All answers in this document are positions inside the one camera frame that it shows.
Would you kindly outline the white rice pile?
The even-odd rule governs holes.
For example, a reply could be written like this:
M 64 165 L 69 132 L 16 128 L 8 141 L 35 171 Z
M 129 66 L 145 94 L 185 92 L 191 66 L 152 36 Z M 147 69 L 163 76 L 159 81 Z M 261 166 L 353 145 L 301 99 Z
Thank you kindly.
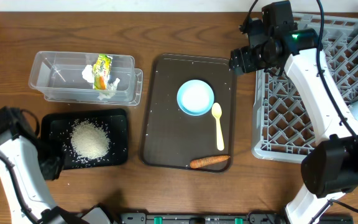
M 88 120 L 75 120 L 70 133 L 71 147 L 81 159 L 104 157 L 109 151 L 110 139 L 103 128 Z

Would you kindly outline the black plastic bin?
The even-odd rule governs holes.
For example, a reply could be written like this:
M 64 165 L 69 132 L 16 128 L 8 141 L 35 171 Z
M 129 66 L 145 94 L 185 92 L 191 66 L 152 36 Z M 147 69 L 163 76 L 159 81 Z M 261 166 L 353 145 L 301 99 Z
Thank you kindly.
M 75 120 L 88 120 L 108 134 L 109 151 L 104 157 L 87 160 L 76 155 L 70 143 L 70 133 Z M 127 115 L 123 109 L 48 114 L 42 120 L 41 139 L 56 140 L 63 144 L 63 168 L 66 170 L 118 166 L 124 164 L 128 158 Z

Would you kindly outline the yellow plastic spoon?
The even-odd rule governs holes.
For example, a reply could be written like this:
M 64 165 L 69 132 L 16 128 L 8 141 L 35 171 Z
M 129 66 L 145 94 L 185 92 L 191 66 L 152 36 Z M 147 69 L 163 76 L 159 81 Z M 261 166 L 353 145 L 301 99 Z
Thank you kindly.
M 223 133 L 221 129 L 221 122 L 220 118 L 222 116 L 222 109 L 219 103 L 214 103 L 211 108 L 212 116 L 216 120 L 216 146 L 219 151 L 224 150 L 224 139 L 223 139 Z

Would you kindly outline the light blue bowl with rice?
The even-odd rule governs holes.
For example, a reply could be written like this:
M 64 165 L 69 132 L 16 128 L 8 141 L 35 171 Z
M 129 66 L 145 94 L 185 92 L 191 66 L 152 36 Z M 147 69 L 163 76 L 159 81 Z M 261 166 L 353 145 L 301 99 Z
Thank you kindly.
M 202 80 L 188 80 L 177 91 L 177 104 L 182 112 L 190 116 L 206 114 L 214 103 L 214 92 Z

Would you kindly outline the clear plastic bin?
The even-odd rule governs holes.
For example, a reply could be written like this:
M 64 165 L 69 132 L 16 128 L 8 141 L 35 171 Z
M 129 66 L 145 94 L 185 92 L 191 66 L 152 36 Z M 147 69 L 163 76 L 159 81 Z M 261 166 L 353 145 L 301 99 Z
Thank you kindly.
M 41 51 L 35 56 L 29 77 L 29 86 L 44 94 L 47 101 L 87 103 L 100 105 L 136 106 L 142 93 L 143 71 L 135 68 L 130 55 L 107 54 L 112 57 L 109 83 L 116 78 L 116 94 L 110 99 L 99 100 L 99 91 L 82 78 L 87 65 L 98 59 L 96 53 Z

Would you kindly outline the white tissue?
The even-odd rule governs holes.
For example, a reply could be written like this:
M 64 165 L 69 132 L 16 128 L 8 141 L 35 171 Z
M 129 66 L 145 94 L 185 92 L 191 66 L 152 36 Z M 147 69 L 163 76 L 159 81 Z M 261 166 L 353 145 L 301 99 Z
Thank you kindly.
M 116 94 L 121 80 L 116 78 L 112 83 L 109 83 L 103 76 L 94 75 L 92 69 L 91 65 L 87 65 L 81 73 L 82 78 L 92 86 L 92 89 L 99 91 L 99 100 L 112 98 Z

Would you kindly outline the yellow green snack wrapper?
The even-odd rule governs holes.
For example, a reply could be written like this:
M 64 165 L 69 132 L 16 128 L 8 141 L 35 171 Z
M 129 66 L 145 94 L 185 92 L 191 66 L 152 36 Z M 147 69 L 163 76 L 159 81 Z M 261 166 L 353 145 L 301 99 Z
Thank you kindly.
M 99 54 L 96 63 L 93 65 L 92 74 L 94 76 L 94 88 L 106 90 L 109 74 L 111 71 L 112 57 L 106 54 Z

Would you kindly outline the orange carrot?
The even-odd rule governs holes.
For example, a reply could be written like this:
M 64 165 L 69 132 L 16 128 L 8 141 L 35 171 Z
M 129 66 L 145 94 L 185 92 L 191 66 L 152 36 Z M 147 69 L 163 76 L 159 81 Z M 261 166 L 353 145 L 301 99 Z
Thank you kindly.
M 224 162 L 230 158 L 229 155 L 221 155 L 221 156 L 211 156 L 204 157 L 201 159 L 195 159 L 190 162 L 190 167 L 192 169 L 199 169 L 201 167 L 210 166 L 213 164 L 217 164 L 220 162 Z

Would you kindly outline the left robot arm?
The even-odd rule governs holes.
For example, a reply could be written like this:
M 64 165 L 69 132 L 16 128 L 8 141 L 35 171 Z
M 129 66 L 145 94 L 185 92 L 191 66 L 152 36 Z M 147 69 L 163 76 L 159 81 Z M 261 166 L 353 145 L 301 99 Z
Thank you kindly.
M 59 207 L 46 181 L 58 178 L 63 158 L 38 138 L 20 108 L 0 109 L 0 180 L 13 223 L 115 223 L 101 206 L 85 213 Z

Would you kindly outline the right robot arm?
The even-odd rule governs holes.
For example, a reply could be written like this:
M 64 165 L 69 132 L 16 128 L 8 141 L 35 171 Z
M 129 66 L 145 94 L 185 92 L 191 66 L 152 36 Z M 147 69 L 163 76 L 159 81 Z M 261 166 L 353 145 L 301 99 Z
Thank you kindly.
M 358 121 L 327 68 L 323 31 L 299 29 L 289 1 L 264 6 L 261 19 L 247 16 L 239 30 L 249 43 L 231 52 L 231 70 L 278 68 L 295 85 L 313 125 L 316 147 L 301 162 L 303 186 L 277 222 L 318 223 L 358 187 Z

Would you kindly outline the grey dishwasher rack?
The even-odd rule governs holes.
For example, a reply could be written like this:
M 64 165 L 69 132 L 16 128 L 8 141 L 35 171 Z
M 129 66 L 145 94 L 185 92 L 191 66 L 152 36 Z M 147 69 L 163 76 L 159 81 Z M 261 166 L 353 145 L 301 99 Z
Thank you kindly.
M 322 43 L 344 101 L 358 101 L 358 18 L 325 16 Z M 258 159 L 300 163 L 315 147 L 295 85 L 275 70 L 256 73 L 252 125 L 252 153 Z

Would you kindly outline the brown serving tray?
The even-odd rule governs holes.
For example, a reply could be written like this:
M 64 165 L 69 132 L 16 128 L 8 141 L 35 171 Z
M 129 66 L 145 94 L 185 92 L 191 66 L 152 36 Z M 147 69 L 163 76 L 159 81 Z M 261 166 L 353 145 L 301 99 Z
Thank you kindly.
M 230 158 L 202 168 L 205 172 L 228 170 L 234 155 L 237 77 L 225 58 L 162 54 L 155 59 L 150 77 L 139 157 L 148 166 L 189 169 L 204 157 Z M 210 112 L 191 116 L 177 103 L 177 92 L 189 80 L 202 80 L 214 92 L 222 109 L 220 118 L 224 149 L 216 147 L 216 122 Z

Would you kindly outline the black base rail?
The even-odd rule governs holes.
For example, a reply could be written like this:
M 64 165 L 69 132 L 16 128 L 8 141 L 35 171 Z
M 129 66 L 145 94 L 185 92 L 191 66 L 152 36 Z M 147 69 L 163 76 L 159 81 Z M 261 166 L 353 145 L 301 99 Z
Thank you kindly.
M 122 224 L 274 224 L 287 223 L 283 216 L 270 213 L 250 215 L 147 215 L 121 214 Z

